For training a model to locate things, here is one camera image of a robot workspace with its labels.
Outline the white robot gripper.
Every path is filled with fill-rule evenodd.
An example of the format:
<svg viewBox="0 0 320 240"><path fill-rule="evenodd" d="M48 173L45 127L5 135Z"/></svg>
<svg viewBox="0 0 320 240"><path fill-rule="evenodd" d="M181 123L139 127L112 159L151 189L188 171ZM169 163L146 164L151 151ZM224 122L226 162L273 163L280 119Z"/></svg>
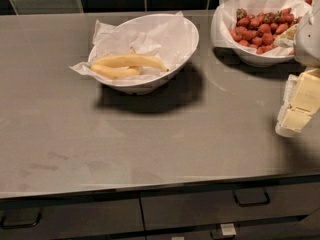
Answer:
<svg viewBox="0 0 320 240"><path fill-rule="evenodd" d="M320 0L313 0L300 23L274 40L276 46L284 48L292 47L293 43L295 59L308 67L286 81L275 126L276 133L283 137L298 135L320 109L320 69L314 68L320 67Z"/></svg>

